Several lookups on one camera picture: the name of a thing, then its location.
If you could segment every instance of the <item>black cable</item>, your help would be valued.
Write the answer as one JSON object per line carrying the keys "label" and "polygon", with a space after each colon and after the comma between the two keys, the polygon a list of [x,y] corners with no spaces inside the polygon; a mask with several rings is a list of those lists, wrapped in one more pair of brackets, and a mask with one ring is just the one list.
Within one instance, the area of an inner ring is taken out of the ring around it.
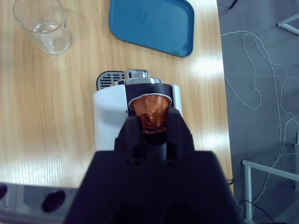
{"label": "black cable", "polygon": [[227,182],[228,182],[228,186],[234,184],[234,182],[235,182],[234,177],[232,179],[230,179],[230,180],[227,180]]}
{"label": "black cable", "polygon": [[263,212],[264,212],[264,213],[265,213],[265,214],[272,220],[272,222],[276,224],[276,222],[273,220],[273,218],[271,218],[271,216],[269,216],[268,213],[265,212],[265,210],[261,209],[260,207],[258,207],[257,205],[253,204],[252,202],[250,202],[250,201],[248,201],[248,200],[242,200],[242,201],[240,201],[240,202],[239,202],[239,205],[240,205],[242,202],[249,202],[250,204],[252,204],[253,206],[255,206],[257,209],[262,210],[262,211],[263,211]]}

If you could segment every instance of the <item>wooden table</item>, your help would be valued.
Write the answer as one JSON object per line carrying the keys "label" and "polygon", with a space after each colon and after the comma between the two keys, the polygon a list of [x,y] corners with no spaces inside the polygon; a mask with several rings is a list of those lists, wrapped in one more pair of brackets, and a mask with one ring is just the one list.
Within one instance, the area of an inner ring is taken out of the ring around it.
{"label": "wooden table", "polygon": [[70,48],[49,55],[0,0],[0,182],[78,187],[95,150],[93,94],[107,70],[147,69],[181,88],[183,114],[198,150],[213,150],[232,178],[216,0],[190,0],[194,51],[179,58],[116,39],[109,0],[62,0]]}

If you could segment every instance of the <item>white metal frame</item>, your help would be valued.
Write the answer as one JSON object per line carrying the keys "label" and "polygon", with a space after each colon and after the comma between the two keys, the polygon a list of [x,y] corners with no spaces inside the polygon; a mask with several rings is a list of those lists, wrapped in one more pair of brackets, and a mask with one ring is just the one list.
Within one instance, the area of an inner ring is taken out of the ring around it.
{"label": "white metal frame", "polygon": [[[289,173],[280,169],[264,166],[255,162],[249,162],[246,160],[242,161],[245,168],[245,194],[246,199],[252,202],[252,192],[251,192],[251,168],[258,169],[267,173],[271,173],[277,176],[281,176],[287,179],[291,179],[299,182],[299,175]],[[252,219],[252,204],[246,202],[246,217],[245,222],[248,223]]]}
{"label": "white metal frame", "polygon": [[282,28],[285,28],[293,33],[296,33],[297,35],[299,35],[299,29],[295,28],[295,27],[292,27],[291,25],[287,24],[288,22],[291,22],[295,19],[299,18],[299,13],[298,14],[295,14],[285,20],[282,20],[281,22],[279,22],[277,24],[278,27],[282,27]]}

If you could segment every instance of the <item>black hole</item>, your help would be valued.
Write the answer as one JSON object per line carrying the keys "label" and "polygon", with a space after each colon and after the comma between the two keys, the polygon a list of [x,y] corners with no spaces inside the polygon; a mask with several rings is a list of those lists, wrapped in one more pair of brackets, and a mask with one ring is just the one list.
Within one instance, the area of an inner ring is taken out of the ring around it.
{"label": "black hole", "polygon": [[136,205],[123,205],[113,216],[111,224],[147,223],[144,212]]}
{"label": "black hole", "polygon": [[176,162],[175,161],[167,161],[166,165],[169,167],[174,167],[176,165]]}
{"label": "black hole", "polygon": [[144,164],[144,160],[133,160],[132,163],[133,163],[134,167],[138,167],[138,166]]}
{"label": "black hole", "polygon": [[144,143],[152,146],[162,145],[166,142],[166,132],[143,134]]}
{"label": "black hole", "polygon": [[154,129],[154,128],[145,128],[144,130],[145,130],[145,131],[148,131],[148,132],[153,132],[153,131],[155,131],[156,129]]}
{"label": "black hole", "polygon": [[2,198],[4,198],[4,196],[6,195],[6,193],[7,193],[7,186],[1,185],[0,186],[0,200]]}
{"label": "black hole", "polygon": [[167,143],[166,158],[167,158],[167,160],[170,160],[170,161],[177,160],[177,148],[171,142]]}
{"label": "black hole", "polygon": [[42,203],[42,209],[45,212],[53,212],[58,209],[65,200],[65,192],[59,190],[54,193],[50,193],[46,196],[44,202]]}
{"label": "black hole", "polygon": [[173,224],[173,223],[197,223],[203,224],[203,222],[197,217],[197,214],[191,210],[189,207],[183,204],[172,205],[167,211],[164,221],[164,224]]}

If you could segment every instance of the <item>silver trim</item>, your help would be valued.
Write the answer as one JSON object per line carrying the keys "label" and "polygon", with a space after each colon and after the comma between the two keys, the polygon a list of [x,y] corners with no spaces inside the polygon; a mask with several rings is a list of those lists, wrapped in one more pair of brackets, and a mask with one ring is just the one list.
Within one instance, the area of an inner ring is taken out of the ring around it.
{"label": "silver trim", "polygon": [[147,70],[140,69],[128,69],[125,72],[126,78],[147,78],[150,77]]}
{"label": "silver trim", "polygon": [[151,84],[161,84],[162,81],[158,78],[127,78],[123,80],[118,80],[111,85],[131,85],[131,84],[143,84],[143,83],[151,83]]}

